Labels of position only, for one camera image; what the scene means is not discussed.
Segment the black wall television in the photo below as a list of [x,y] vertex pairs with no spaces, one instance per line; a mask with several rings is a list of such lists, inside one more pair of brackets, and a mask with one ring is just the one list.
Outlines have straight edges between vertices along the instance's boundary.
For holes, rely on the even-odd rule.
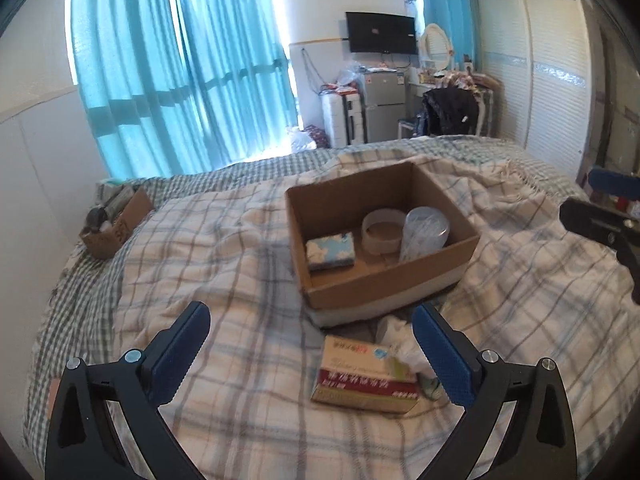
[[346,12],[352,53],[418,54],[416,20],[411,16]]

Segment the green checked bed sheet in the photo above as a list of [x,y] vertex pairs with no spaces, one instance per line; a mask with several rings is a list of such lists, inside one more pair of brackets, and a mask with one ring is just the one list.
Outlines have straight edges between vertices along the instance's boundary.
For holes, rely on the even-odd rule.
[[[582,189],[573,179],[507,140],[442,136],[359,145],[346,152],[355,155],[360,162],[426,155],[479,167],[510,160],[514,174],[539,191],[560,200],[582,195]],[[230,191],[307,171],[325,172],[334,158],[343,153],[340,148],[303,151],[256,162],[238,162],[211,172],[139,178],[132,183],[144,188],[153,205],[160,207],[174,198]],[[52,289],[32,347],[23,416],[23,442],[38,466],[46,461],[51,380],[62,370],[73,351],[95,361],[107,358],[112,352],[113,318],[122,293],[122,271],[127,254],[128,250],[122,248],[114,258],[98,260],[91,257],[84,246],[77,245]]]

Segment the white louvered wardrobe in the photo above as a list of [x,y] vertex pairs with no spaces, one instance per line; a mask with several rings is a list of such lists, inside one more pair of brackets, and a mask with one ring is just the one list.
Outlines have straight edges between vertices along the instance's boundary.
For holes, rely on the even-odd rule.
[[496,136],[576,181],[596,100],[582,0],[477,0],[480,64],[498,80]]

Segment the green plastic hanger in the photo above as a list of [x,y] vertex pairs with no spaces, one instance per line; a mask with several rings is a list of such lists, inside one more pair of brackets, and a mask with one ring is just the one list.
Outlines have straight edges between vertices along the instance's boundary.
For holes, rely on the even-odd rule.
[[419,374],[418,383],[427,400],[437,401],[444,394],[444,388],[442,388],[442,384],[437,377],[427,377]]

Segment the white suitcase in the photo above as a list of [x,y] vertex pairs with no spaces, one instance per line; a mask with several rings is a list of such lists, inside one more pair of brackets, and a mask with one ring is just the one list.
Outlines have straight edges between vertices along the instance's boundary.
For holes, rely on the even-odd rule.
[[356,90],[324,92],[321,105],[324,130],[332,148],[366,143],[360,95]]

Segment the small cardboard box with clutter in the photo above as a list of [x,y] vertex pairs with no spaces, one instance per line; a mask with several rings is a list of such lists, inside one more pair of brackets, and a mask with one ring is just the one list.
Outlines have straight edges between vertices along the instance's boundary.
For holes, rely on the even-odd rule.
[[101,223],[96,232],[83,229],[80,239],[93,258],[111,259],[120,248],[124,247],[126,241],[134,234],[134,229],[140,226],[153,209],[154,206],[148,194],[140,186],[134,191],[122,211],[116,214],[113,220],[106,220],[106,228],[102,228],[103,223]]

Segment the silver mini fridge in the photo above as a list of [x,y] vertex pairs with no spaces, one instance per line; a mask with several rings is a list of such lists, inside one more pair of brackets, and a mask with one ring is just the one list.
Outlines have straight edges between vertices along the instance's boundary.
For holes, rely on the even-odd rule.
[[359,74],[363,121],[368,143],[398,138],[406,114],[405,74],[399,70],[366,70]]

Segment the plaid blanket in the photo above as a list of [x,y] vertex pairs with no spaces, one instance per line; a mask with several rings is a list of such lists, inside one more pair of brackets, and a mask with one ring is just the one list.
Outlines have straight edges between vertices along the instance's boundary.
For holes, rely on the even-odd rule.
[[541,162],[464,164],[394,151],[334,157],[314,171],[164,203],[134,237],[115,310],[113,356],[145,346],[192,300],[210,326],[175,397],[169,427],[209,479],[413,479],[458,421],[446,400],[390,416],[311,401],[322,327],[374,318],[385,300],[307,306],[292,263],[285,193],[408,162],[480,232],[442,314],[503,359],[554,359],[589,474],[639,396],[639,309],[628,271],[566,232],[559,204],[577,193]]

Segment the white socks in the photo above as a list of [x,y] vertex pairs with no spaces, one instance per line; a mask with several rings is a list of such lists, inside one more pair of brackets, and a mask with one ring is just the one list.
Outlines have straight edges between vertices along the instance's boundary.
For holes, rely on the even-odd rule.
[[376,329],[375,342],[390,349],[397,361],[430,386],[438,386],[439,379],[416,341],[412,325],[393,315],[386,315]]

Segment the open cardboard box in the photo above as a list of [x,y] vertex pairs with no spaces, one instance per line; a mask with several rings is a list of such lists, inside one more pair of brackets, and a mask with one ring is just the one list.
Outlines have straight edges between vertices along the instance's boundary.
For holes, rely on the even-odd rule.
[[437,178],[409,159],[286,191],[292,260],[314,324],[377,318],[462,279],[480,233]]

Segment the left teal curtain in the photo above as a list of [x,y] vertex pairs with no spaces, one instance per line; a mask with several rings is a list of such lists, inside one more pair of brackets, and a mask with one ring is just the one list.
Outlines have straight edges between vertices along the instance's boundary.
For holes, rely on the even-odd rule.
[[78,89],[119,179],[212,170],[170,0],[70,0]]

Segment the blue white tissue pack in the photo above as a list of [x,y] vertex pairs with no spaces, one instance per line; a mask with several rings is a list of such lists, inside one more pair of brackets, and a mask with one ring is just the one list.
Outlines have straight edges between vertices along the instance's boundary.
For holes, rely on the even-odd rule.
[[352,266],[356,260],[351,232],[308,240],[305,245],[308,269],[321,271]]

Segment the red beige medicine box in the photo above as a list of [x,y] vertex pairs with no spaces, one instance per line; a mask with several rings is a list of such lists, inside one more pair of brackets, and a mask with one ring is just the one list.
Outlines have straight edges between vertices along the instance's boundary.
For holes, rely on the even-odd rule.
[[390,414],[407,414],[420,399],[416,374],[378,344],[328,335],[311,400]]

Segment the oval vanity mirror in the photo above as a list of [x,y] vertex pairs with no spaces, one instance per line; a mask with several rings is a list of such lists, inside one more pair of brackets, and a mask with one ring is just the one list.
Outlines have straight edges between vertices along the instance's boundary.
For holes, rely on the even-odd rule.
[[448,70],[454,58],[454,49],[446,32],[437,24],[425,26],[419,39],[421,63],[425,67],[434,68],[436,72]]

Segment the white tape roll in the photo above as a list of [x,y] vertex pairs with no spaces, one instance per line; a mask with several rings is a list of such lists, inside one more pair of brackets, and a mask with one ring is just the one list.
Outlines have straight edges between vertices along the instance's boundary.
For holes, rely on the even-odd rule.
[[384,256],[399,252],[406,214],[398,209],[371,211],[363,218],[361,241],[370,255]]

